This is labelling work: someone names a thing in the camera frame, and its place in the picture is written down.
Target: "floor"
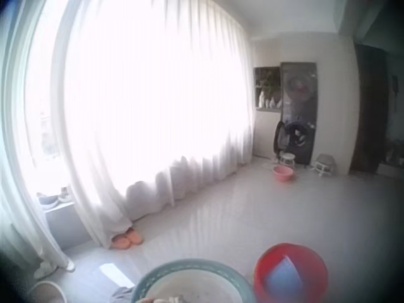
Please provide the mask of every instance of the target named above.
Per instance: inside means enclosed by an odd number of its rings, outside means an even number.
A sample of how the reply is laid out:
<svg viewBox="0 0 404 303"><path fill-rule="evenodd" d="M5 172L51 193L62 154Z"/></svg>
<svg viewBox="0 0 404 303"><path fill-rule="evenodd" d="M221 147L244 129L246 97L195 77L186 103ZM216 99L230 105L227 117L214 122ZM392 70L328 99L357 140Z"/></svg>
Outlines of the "floor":
<svg viewBox="0 0 404 303"><path fill-rule="evenodd" d="M250 280L263 252L289 242L324 259L329 287L323 302L374 298L403 252L404 183L369 175L320 178L299 169L294 182L280 184L266 164L255 159L223 182L139 220L136 229L146 239L140 247L108 251L90 242L71 249L76 271L58 270L50 280L70 303L106 303L118 284L136 285L152 268L181 258L220 261ZM116 284L106 268L128 280Z"/></svg>

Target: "washing machine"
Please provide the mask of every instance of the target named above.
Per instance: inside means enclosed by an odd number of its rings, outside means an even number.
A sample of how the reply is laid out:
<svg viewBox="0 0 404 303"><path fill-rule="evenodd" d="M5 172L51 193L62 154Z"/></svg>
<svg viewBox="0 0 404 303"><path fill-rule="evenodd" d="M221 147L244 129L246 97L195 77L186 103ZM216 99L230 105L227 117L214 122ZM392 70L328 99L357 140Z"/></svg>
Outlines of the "washing machine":
<svg viewBox="0 0 404 303"><path fill-rule="evenodd" d="M296 163L309 165L317 123L318 83L315 63L281 63L282 116L274 152L293 153Z"/></svg>

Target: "slipper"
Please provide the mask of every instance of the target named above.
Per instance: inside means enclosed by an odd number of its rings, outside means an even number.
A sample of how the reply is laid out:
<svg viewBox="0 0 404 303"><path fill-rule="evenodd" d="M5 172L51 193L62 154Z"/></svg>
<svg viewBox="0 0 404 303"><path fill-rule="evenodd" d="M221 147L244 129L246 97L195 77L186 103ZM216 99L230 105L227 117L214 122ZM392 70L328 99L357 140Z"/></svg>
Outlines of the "slipper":
<svg viewBox="0 0 404 303"><path fill-rule="evenodd" d="M123 235L117 235L112 238L111 248L113 249L128 249L132 243Z"/></svg>
<svg viewBox="0 0 404 303"><path fill-rule="evenodd" d="M125 237L134 245L140 245L144 241L144 238L138 232L135 232L132 227L126 231Z"/></svg>

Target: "small stool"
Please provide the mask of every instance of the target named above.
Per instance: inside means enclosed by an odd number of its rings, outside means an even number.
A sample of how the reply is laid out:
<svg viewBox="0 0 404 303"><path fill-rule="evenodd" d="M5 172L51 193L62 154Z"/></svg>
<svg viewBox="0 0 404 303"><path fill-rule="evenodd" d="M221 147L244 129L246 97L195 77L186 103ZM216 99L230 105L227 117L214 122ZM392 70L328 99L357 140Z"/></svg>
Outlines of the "small stool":
<svg viewBox="0 0 404 303"><path fill-rule="evenodd" d="M332 175L335 169L335 160L333 156L322 153L317 157L316 163L314 163L314 167L312 169L317 171L320 177L325 174Z"/></svg>
<svg viewBox="0 0 404 303"><path fill-rule="evenodd" d="M295 167L295 155L293 153L281 153L279 163L289 167Z"/></svg>

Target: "sheer curtain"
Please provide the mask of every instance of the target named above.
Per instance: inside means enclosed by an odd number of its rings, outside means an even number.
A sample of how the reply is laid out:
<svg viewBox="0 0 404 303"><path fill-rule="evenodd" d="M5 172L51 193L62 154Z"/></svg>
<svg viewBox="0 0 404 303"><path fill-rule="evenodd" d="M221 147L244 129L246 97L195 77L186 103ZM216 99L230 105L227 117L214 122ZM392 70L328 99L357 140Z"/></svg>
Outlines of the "sheer curtain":
<svg viewBox="0 0 404 303"><path fill-rule="evenodd" d="M105 247L250 161L249 41L214 2L83 1L68 41L54 125L79 214Z"/></svg>
<svg viewBox="0 0 404 303"><path fill-rule="evenodd" d="M49 232L36 200L25 123L28 53L44 1L11 1L0 21L0 249L17 265L68 270L74 264Z"/></svg>

